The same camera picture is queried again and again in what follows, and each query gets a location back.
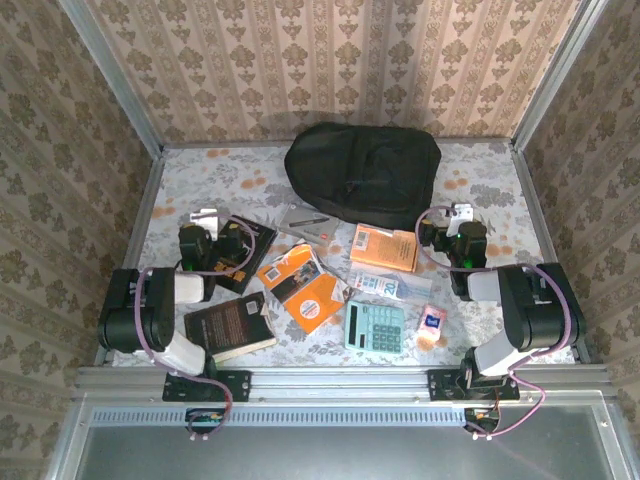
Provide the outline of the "black book yellow title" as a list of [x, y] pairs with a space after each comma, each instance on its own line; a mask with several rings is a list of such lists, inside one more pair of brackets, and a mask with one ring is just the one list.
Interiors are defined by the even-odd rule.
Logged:
[[214, 242], [218, 254], [215, 271], [228, 271], [244, 263], [242, 269], [215, 277], [219, 286], [242, 295], [271, 248], [277, 232], [255, 221], [239, 217], [251, 232], [236, 221], [229, 220], [222, 227]]

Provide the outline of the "dark book brown text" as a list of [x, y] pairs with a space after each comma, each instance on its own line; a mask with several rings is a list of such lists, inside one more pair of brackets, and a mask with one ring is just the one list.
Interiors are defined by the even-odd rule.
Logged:
[[184, 327], [216, 364], [277, 344], [262, 292], [188, 313]]

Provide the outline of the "pink tissue pack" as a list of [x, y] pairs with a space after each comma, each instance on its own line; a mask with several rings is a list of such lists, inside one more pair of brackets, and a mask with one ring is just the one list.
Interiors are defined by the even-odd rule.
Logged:
[[419, 323], [418, 331], [420, 335], [431, 341], [437, 341], [441, 337], [443, 323], [446, 318], [446, 310], [426, 305]]

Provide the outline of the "orange paperback notebook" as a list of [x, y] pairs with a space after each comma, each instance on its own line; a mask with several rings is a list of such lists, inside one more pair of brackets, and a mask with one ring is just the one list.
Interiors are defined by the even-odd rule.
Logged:
[[386, 230], [358, 224], [352, 242], [350, 260], [402, 272], [414, 272], [417, 264], [414, 232]]

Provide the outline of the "clear pouch with banknote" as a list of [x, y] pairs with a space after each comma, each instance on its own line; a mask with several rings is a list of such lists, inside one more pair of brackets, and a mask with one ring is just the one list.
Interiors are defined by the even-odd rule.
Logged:
[[427, 302], [432, 280], [393, 269], [353, 264], [347, 283], [366, 294], [407, 303]]

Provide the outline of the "grey pen box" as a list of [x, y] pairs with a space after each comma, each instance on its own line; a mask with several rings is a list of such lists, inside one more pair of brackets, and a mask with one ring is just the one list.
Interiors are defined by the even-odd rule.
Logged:
[[285, 209], [278, 229], [297, 238], [328, 246], [334, 239], [340, 221], [304, 205], [291, 203]]

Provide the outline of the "torn orange magazine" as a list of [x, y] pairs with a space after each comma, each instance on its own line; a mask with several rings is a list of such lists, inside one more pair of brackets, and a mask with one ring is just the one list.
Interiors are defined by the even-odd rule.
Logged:
[[351, 296], [351, 287], [325, 267], [306, 242], [261, 267], [257, 276], [306, 334], [337, 313]]

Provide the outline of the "teal desk calculator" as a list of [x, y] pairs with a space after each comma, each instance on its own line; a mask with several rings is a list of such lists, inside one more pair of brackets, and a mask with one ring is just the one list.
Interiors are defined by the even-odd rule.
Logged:
[[405, 316], [401, 308], [349, 301], [344, 344], [350, 350], [400, 355], [404, 327]]

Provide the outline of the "black student backpack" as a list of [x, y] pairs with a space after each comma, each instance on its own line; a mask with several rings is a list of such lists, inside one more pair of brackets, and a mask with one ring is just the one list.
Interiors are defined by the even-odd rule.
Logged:
[[296, 136], [284, 167], [294, 192], [318, 211], [408, 231], [431, 206], [441, 159], [421, 130], [322, 122]]

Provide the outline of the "left aluminium side rail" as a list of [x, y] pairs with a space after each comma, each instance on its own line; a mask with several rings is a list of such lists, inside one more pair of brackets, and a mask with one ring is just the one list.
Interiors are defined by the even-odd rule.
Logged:
[[161, 185], [166, 159], [163, 154], [151, 163], [149, 176], [140, 200], [135, 222], [131, 231], [128, 247], [121, 265], [122, 268], [137, 268], [146, 238], [152, 211]]

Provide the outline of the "aluminium side rail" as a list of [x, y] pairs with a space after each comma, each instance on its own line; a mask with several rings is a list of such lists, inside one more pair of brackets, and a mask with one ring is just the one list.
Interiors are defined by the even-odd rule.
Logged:
[[541, 256], [545, 262], [558, 262], [558, 256], [524, 154], [514, 145], [509, 145], [509, 147], [538, 240]]
[[163, 154], [151, 163], [149, 176], [140, 200], [135, 222], [131, 231], [128, 247], [121, 265], [122, 268], [137, 268], [146, 238], [152, 211], [161, 185], [166, 159]]

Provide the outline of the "right aluminium side rail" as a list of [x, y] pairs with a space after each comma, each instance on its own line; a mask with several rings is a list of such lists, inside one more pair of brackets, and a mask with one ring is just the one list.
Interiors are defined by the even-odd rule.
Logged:
[[541, 256], [545, 262], [558, 262], [558, 256], [524, 154], [514, 145], [509, 145], [509, 147], [538, 240]]

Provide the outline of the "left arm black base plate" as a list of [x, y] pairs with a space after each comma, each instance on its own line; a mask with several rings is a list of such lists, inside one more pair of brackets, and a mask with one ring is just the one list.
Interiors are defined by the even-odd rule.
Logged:
[[[252, 372], [248, 370], [222, 370], [216, 380], [231, 392], [234, 402], [247, 402], [251, 391]], [[224, 392], [210, 383], [194, 382], [183, 377], [166, 374], [162, 393], [164, 402], [223, 402]]]

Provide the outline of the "aluminium front rail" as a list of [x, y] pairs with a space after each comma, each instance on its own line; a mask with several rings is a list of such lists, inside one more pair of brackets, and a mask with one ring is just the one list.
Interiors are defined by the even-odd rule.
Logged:
[[[252, 367], [253, 404], [423, 403], [428, 400], [423, 367]], [[546, 390], [550, 400], [616, 396], [602, 365], [527, 365], [517, 376]], [[86, 367], [79, 370], [72, 399], [155, 403], [165, 374], [150, 367]]]

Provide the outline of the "right aluminium corner post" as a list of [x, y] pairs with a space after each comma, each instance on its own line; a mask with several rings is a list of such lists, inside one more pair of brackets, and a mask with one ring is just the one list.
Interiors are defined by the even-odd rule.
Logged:
[[526, 148], [609, 3], [610, 0], [579, 0], [576, 13], [512, 136], [516, 153]]

